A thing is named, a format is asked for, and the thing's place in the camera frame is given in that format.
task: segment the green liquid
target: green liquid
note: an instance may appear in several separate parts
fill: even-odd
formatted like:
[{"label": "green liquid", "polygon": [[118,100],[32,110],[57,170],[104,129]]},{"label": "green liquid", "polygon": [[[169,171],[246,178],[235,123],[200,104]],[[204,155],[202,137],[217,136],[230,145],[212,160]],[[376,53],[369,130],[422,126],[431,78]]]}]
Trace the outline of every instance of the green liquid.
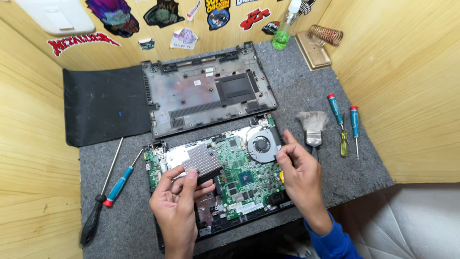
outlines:
[{"label": "green liquid", "polygon": [[271,45],[277,49],[282,50],[286,47],[287,42],[289,41],[289,34],[284,31],[278,31],[275,33]]}]

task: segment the screwdriver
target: screwdriver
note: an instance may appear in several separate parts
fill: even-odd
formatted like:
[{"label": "screwdriver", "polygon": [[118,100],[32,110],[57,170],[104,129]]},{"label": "screwdriver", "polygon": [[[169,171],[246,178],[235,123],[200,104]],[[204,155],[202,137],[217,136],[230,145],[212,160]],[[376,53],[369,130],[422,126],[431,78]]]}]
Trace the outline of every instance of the screwdriver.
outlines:
[{"label": "screwdriver", "polygon": [[335,99],[335,95],[334,94],[328,95],[328,99],[329,99],[329,103],[331,104],[331,108],[335,115],[335,118],[337,119],[337,123],[342,128],[342,133],[340,134],[341,135],[340,155],[343,157],[346,157],[348,154],[348,139],[347,139],[348,132],[346,132],[344,129],[344,120],[342,118],[342,115],[340,114],[339,104],[337,103],[337,100]]},{"label": "screwdriver", "polygon": [[134,160],[131,166],[126,168],[125,173],[123,176],[118,180],[118,182],[115,184],[113,187],[112,191],[110,192],[109,196],[107,197],[107,200],[104,201],[104,205],[107,207],[112,207],[112,203],[115,200],[115,198],[118,196],[118,193],[120,192],[121,188],[123,185],[125,185],[126,180],[128,180],[128,177],[131,175],[132,171],[134,170],[134,165],[138,161],[139,157],[141,156],[142,152],[144,149],[141,149],[141,152],[139,152],[138,156]]},{"label": "screwdriver", "polygon": [[98,227],[99,223],[99,215],[101,214],[102,203],[107,199],[107,197],[104,195],[105,188],[107,187],[110,175],[112,174],[112,171],[114,169],[115,161],[118,157],[118,153],[120,152],[122,143],[123,138],[121,138],[120,143],[118,144],[118,148],[116,150],[115,157],[112,161],[112,165],[110,166],[109,173],[107,174],[107,178],[105,179],[102,192],[101,194],[96,195],[96,197],[94,198],[96,200],[96,204],[94,205],[91,214],[89,215],[88,219],[85,222],[85,225],[81,230],[80,244],[82,244],[83,246],[87,245],[96,233],[96,228]]},{"label": "screwdriver", "polygon": [[359,153],[358,153],[358,137],[359,137],[359,118],[358,118],[358,106],[350,107],[350,118],[351,118],[351,126],[353,128],[353,137],[356,141],[356,157],[359,160]]}]

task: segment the workbench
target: workbench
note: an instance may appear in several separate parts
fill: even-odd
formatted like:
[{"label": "workbench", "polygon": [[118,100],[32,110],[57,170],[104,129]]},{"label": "workbench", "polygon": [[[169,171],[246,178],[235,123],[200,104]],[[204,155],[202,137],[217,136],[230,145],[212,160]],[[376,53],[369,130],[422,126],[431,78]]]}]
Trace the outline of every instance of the workbench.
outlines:
[{"label": "workbench", "polygon": [[[295,119],[295,115],[301,111],[326,111],[329,115],[329,124],[324,130],[323,145],[319,149],[323,168],[323,198],[326,207],[341,204],[394,184],[361,123],[359,124],[360,159],[356,159],[355,142],[351,135],[349,110],[351,103],[331,68],[315,72],[309,71],[293,38],[283,51],[273,49],[270,41],[255,44],[255,49],[279,105],[276,110],[271,111],[271,114],[280,134],[284,129],[289,129],[303,144],[302,126]],[[339,154],[340,127],[326,98],[330,93],[335,93],[341,112],[345,114],[345,128],[349,132],[349,151],[346,158],[340,157]],[[163,140],[168,146],[173,147],[248,126],[250,117],[188,131]],[[153,141],[150,133],[128,137],[124,140],[108,185],[107,195],[142,146]],[[83,221],[91,213],[94,197],[102,189],[118,143],[119,140],[116,140],[80,148]],[[154,216],[149,207],[149,189],[149,178],[141,158],[113,207],[102,209],[97,234],[91,244],[83,249],[84,258],[163,257],[158,248]],[[288,208],[197,242],[194,254],[280,226],[300,217],[301,214],[295,207]]]}]

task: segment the red sticker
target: red sticker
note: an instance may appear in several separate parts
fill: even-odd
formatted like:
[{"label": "red sticker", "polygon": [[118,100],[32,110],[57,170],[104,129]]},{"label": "red sticker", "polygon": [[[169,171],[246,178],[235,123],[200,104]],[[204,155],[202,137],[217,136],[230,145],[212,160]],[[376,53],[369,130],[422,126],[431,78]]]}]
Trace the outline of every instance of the red sticker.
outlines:
[{"label": "red sticker", "polygon": [[262,21],[262,19],[267,18],[270,15],[271,12],[269,8],[265,8],[262,11],[260,10],[260,8],[257,8],[256,10],[249,12],[247,14],[247,19],[240,23],[240,27],[243,28],[243,31],[249,30],[253,26],[253,24]]},{"label": "red sticker", "polygon": [[112,40],[110,37],[108,37],[105,33],[102,33],[102,32],[90,33],[90,34],[79,35],[79,36],[69,36],[69,37],[65,37],[61,39],[49,40],[47,41],[47,43],[50,44],[50,46],[53,48],[54,55],[56,55],[56,57],[59,57],[62,51],[72,46],[86,44],[90,42],[98,42],[98,41],[106,42],[108,44],[112,44],[112,45],[121,47],[121,44]]}]

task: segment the yellow screwdriver handle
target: yellow screwdriver handle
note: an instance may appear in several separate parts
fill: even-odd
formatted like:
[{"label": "yellow screwdriver handle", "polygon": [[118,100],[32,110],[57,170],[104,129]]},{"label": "yellow screwdriver handle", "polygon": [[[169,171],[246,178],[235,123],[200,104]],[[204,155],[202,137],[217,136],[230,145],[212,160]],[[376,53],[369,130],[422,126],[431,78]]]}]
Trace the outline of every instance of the yellow screwdriver handle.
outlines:
[{"label": "yellow screwdriver handle", "polygon": [[340,141],[340,155],[343,157],[346,157],[348,154],[348,139],[346,138],[346,135],[348,132],[342,131],[342,140]]}]

